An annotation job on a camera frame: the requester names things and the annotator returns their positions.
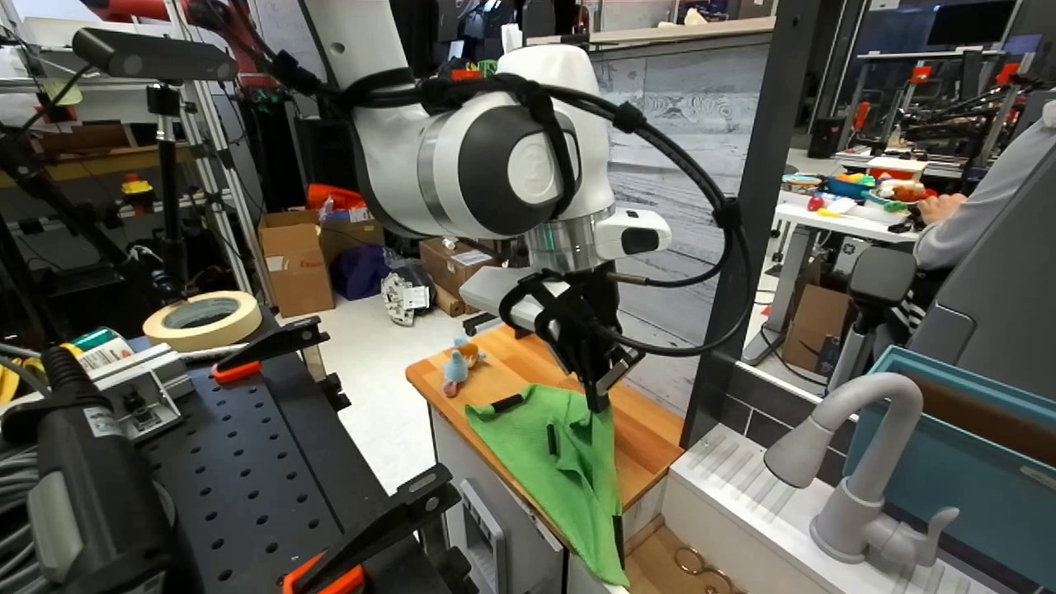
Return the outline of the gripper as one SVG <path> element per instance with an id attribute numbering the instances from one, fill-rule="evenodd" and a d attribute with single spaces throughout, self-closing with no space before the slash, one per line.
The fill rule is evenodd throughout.
<path id="1" fill-rule="evenodd" d="M 610 273 L 615 271 L 615 266 L 598 266 L 590 271 L 567 274 L 562 277 L 567 289 L 560 295 L 580 297 L 580 301 L 573 307 L 578 318 L 619 331 L 619 289 L 618 283 L 610 279 Z M 566 328 L 574 330 L 576 326 L 567 326 L 561 318 L 558 326 L 558 344 L 551 347 L 552 354 L 567 375 L 578 375 L 591 413 L 603 413 L 610 406 L 608 391 L 623 380 L 647 354 L 634 347 L 608 341 L 593 333 L 585 335 L 586 350 L 583 352 L 576 335 L 564 335 Z"/>

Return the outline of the metal shelf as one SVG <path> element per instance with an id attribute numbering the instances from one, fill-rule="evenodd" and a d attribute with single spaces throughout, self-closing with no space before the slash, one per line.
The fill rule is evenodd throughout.
<path id="1" fill-rule="evenodd" d="M 67 83 L 83 61 L 72 52 L 75 31 L 90 26 L 87 19 L 50 19 L 22 16 L 15 0 L 0 0 L 0 34 L 12 33 L 20 45 L 20 61 L 26 70 L 41 66 L 39 80 Z M 41 149 L 41 140 L 56 138 L 60 133 L 79 130 L 98 131 L 105 125 L 121 125 L 128 145 L 124 148 L 84 148 L 48 157 L 49 170 L 57 180 L 142 172 L 156 163 L 156 150 L 151 143 L 133 138 L 132 124 L 153 120 L 146 109 L 147 80 L 111 78 L 101 73 L 87 73 L 78 83 L 82 101 L 79 114 L 101 113 L 102 120 L 73 120 L 35 127 L 31 146 Z M 184 140 L 177 144 L 178 169 L 195 192 L 181 200 L 184 208 L 197 208 L 207 215 L 208 229 L 216 233 L 219 245 L 233 273 L 235 285 L 242 292 L 266 298 L 254 274 L 259 242 L 248 194 L 242 189 L 242 179 L 225 165 L 228 143 L 214 103 L 215 83 L 186 82 L 181 87 L 178 130 Z"/>

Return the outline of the monitor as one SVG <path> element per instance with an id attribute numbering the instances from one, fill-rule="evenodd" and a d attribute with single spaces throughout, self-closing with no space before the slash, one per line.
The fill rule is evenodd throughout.
<path id="1" fill-rule="evenodd" d="M 869 0 L 855 53 L 989 49 L 1006 37 L 1020 0 Z"/>

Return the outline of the office chair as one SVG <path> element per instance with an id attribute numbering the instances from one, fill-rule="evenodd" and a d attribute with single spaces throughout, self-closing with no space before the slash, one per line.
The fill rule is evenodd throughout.
<path id="1" fill-rule="evenodd" d="M 861 252 L 847 290 L 856 318 L 841 340 L 840 357 L 827 386 L 830 393 L 866 372 L 885 312 L 903 300 L 916 273 L 917 261 L 911 252 L 890 247 Z"/>

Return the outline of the heap of toys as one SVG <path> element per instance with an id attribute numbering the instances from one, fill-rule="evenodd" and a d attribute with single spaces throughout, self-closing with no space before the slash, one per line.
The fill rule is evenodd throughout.
<path id="1" fill-rule="evenodd" d="M 785 174 L 781 189 L 791 196 L 784 203 L 800 205 L 808 214 L 828 218 L 872 219 L 887 224 L 917 224 L 917 203 L 936 198 L 938 192 L 914 179 L 890 174 Z"/>

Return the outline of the grey toy tap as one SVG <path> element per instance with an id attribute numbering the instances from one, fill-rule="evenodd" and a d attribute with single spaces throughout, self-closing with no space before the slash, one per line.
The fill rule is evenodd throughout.
<path id="1" fill-rule="evenodd" d="M 841 479 L 812 519 L 808 533 L 823 552 L 841 563 L 864 563 L 869 550 L 875 550 L 888 563 L 931 567 L 938 559 L 940 534 L 960 511 L 937 511 L 925 533 L 894 521 L 883 511 L 885 490 L 923 413 L 923 394 L 913 380 L 881 372 L 842 384 L 806 420 L 766 449 L 763 463 L 785 484 L 807 488 L 818 476 L 835 430 L 879 401 L 887 401 L 888 410 L 874 439 L 855 470 Z"/>

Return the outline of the green towel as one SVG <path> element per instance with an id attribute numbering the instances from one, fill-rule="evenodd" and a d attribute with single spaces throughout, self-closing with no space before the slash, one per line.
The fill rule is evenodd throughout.
<path id="1" fill-rule="evenodd" d="M 583 394 L 540 384 L 518 394 L 502 414 L 465 406 L 465 420 L 596 578 L 627 587 L 612 409 L 592 413 Z"/>

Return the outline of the person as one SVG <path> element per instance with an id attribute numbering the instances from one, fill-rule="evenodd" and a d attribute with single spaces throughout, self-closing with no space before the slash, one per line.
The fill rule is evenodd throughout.
<path id="1" fill-rule="evenodd" d="M 917 270 L 926 278 L 886 313 L 884 328 L 893 344 L 909 341 L 946 276 L 1055 147 L 1056 99 L 1052 99 L 1042 106 L 1038 120 L 1010 143 L 972 193 L 938 194 L 919 203 L 925 227 L 912 253 Z"/>

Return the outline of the open cardboard box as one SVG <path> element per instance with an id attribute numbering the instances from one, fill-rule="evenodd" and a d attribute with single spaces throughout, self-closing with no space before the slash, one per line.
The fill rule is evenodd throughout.
<path id="1" fill-rule="evenodd" d="M 319 226 L 319 241 L 327 266 L 345 250 L 385 245 L 384 226 L 367 210 L 333 211 Z"/>

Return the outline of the black and orange clamp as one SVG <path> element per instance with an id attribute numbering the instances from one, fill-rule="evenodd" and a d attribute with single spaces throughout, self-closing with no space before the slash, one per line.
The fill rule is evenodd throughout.
<path id="1" fill-rule="evenodd" d="M 280 594 L 362 594 L 367 583 L 366 561 L 437 521 L 460 502 L 452 478 L 448 467 L 435 464 L 408 480 L 363 530 L 286 574 Z"/>
<path id="2" fill-rule="evenodd" d="M 318 316 L 312 316 L 274 328 L 212 365 L 211 379 L 221 386 L 244 380 L 259 375 L 263 361 L 327 342 L 331 335 L 320 323 Z"/>

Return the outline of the black bin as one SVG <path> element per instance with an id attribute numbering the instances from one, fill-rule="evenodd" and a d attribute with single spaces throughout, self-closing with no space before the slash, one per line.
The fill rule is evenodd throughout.
<path id="1" fill-rule="evenodd" d="M 842 129 L 845 118 L 838 116 L 818 117 L 814 120 L 810 140 L 808 140 L 807 157 L 833 157 L 841 150 Z"/>

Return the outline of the white and black bundle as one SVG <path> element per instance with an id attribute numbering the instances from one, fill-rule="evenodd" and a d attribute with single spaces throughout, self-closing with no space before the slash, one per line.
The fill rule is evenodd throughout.
<path id="1" fill-rule="evenodd" d="M 419 266 L 391 271 L 382 280 L 380 294 L 389 319 L 396 326 L 414 327 L 416 319 L 433 308 L 432 282 Z"/>

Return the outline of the white table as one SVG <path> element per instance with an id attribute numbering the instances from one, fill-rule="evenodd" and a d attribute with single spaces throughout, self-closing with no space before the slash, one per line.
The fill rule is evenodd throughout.
<path id="1" fill-rule="evenodd" d="M 809 197 L 792 191 L 778 192 L 774 222 L 781 223 L 784 230 L 778 248 L 784 253 L 780 274 L 775 279 L 775 293 L 766 321 L 758 330 L 750 331 L 742 353 L 742 361 L 759 365 L 776 354 L 782 345 L 787 327 L 793 315 L 795 285 L 802 270 L 807 266 L 809 256 L 815 247 L 821 233 L 847 234 L 847 236 L 882 243 L 913 242 L 917 233 L 890 233 L 890 227 L 899 217 L 876 208 L 856 206 L 847 214 L 814 214 L 807 210 Z"/>

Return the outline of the tall cardboard box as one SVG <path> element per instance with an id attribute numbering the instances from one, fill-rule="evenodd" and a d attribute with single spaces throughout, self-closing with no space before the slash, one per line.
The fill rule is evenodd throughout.
<path id="1" fill-rule="evenodd" d="M 264 214 L 260 219 L 259 241 L 269 287 L 275 307 L 285 318 L 335 308 L 320 234 L 316 210 Z"/>

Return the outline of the grey box with label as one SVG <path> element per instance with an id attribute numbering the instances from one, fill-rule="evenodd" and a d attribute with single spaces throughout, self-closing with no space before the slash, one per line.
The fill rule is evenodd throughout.
<path id="1" fill-rule="evenodd" d="M 177 402 L 195 391 L 181 354 L 167 344 L 137 351 L 112 328 L 98 328 L 72 342 L 77 361 L 111 405 L 112 424 L 132 443 L 182 422 Z"/>

